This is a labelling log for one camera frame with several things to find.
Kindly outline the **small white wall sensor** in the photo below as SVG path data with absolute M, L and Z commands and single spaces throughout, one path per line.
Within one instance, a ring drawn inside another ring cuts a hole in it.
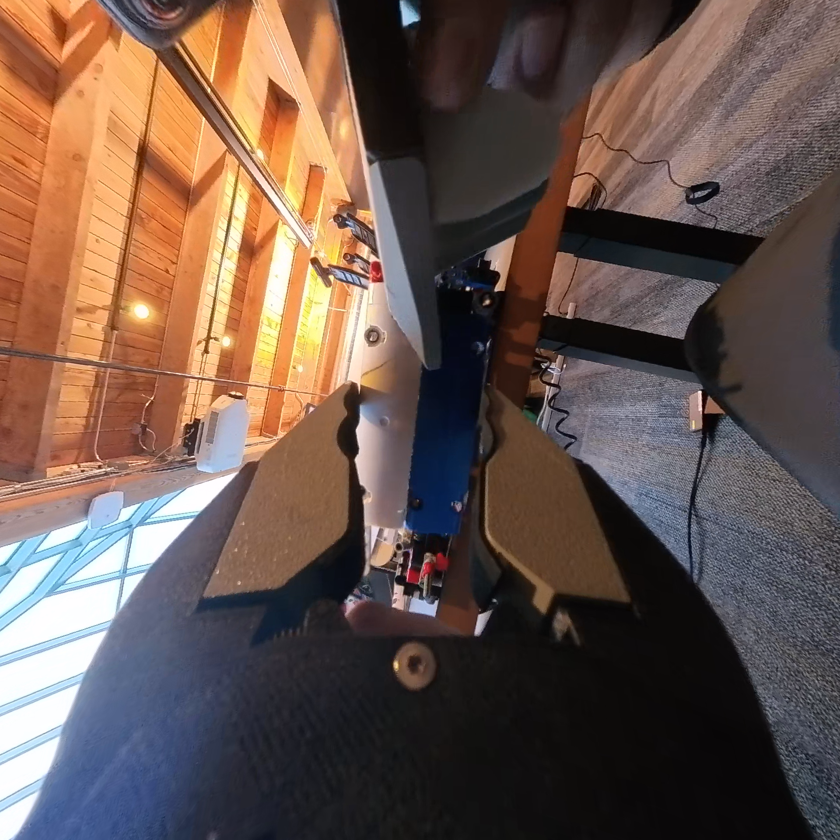
M 90 500 L 87 509 L 87 527 L 90 530 L 105 528 L 119 520 L 124 495 L 120 490 L 103 492 Z

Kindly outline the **large grid window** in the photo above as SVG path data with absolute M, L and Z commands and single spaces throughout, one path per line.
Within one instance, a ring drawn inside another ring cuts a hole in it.
M 235 475 L 2 546 L 1 821 L 13 838 L 36 801 L 81 680 L 152 564 Z

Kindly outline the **white wall device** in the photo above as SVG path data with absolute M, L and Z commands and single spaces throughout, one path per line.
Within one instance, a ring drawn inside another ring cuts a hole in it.
M 198 428 L 195 466 L 219 474 L 239 468 L 244 460 L 249 411 L 244 394 L 219 396 L 207 408 Z

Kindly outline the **thin metal rod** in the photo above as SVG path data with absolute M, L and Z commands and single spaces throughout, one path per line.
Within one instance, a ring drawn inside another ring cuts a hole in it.
M 124 364 L 120 362 L 114 361 L 106 361 L 106 360 L 93 360 L 89 358 L 81 358 L 76 356 L 68 356 L 62 355 L 57 353 L 44 353 L 40 351 L 31 351 L 31 350 L 18 350 L 12 347 L 1 347 L 1 355 L 5 358 L 9 359 L 20 359 L 20 360 L 27 360 L 27 361 L 38 361 L 38 362 L 45 362 L 49 364 L 62 364 L 62 365 L 70 365 L 76 367 L 84 367 L 84 368 L 91 368 L 95 370 L 102 370 L 102 371 L 116 371 L 120 373 L 127 373 L 127 374 L 134 374 L 134 375 L 147 375 L 147 376 L 155 376 L 155 377 L 168 377 L 171 379 L 177 379 L 187 382 L 206 382 L 206 383 L 213 383 L 213 384 L 225 384 L 225 385 L 237 385 L 244 388 L 254 388 L 268 392 L 277 392 L 283 394 L 293 394 L 298 396 L 325 396 L 320 392 L 310 392 L 310 391 L 303 391 L 294 388 L 289 388 L 284 385 L 271 385 L 269 383 L 263 382 L 256 382 L 256 381 L 247 381 L 247 380 L 237 380 L 232 379 L 229 377 L 217 376 L 217 375 L 206 375 L 206 374 L 193 374 L 193 373 L 183 373 L 178 371 L 167 371 L 167 370 L 160 370 L 154 369 L 147 366 L 139 366 L 134 364 Z

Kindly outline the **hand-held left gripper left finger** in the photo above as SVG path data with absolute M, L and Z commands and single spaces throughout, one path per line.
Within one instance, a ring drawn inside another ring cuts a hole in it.
M 360 389 L 342 385 L 262 457 L 202 604 L 342 603 L 364 572 Z

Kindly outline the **brown cardboard box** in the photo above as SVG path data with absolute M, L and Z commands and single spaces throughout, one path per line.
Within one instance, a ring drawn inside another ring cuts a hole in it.
M 688 397 L 689 430 L 693 434 L 711 434 L 725 410 L 706 391 L 698 390 Z

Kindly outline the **toy brick car model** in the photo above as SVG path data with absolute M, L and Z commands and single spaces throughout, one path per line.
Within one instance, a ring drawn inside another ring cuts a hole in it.
M 370 564 L 394 570 L 398 608 L 436 605 L 465 516 L 500 273 L 478 255 L 436 278 L 443 356 L 430 371 L 388 307 L 373 228 L 348 212 L 332 220 L 362 250 L 311 266 L 321 280 L 363 292 L 348 376 L 360 389 L 356 465 Z

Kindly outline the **person's right hand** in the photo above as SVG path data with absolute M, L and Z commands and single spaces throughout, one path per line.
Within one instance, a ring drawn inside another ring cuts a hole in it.
M 570 2 L 422 1 L 414 64 L 423 99 L 455 112 L 485 87 L 551 96 L 571 31 Z

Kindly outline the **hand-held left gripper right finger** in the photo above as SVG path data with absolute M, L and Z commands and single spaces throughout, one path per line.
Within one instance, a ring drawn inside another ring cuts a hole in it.
M 527 618 L 565 605 L 629 607 L 630 591 L 576 462 L 487 387 L 479 410 L 475 599 Z

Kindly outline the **ceiling light rail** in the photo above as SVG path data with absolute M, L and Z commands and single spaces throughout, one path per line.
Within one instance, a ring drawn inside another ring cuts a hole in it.
M 258 157 L 255 146 L 249 141 L 206 74 L 180 45 L 157 50 L 156 55 L 222 141 L 227 152 L 245 169 L 250 180 L 289 227 L 297 241 L 309 249 L 313 243 L 309 226 L 302 220 L 268 164 Z

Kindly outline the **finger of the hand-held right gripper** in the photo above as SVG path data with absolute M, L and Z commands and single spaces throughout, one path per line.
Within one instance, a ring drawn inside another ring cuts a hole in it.
M 367 184 L 388 307 L 423 366 L 436 370 L 442 343 L 424 165 L 413 157 L 375 161 Z

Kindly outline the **black desk leg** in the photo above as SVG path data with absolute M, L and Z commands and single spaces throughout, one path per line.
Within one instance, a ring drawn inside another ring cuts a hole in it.
M 537 348 L 574 360 L 700 383 L 688 364 L 684 340 L 652 332 L 545 314 Z
M 721 285 L 762 237 L 711 227 L 569 206 L 558 252 L 578 259 Z

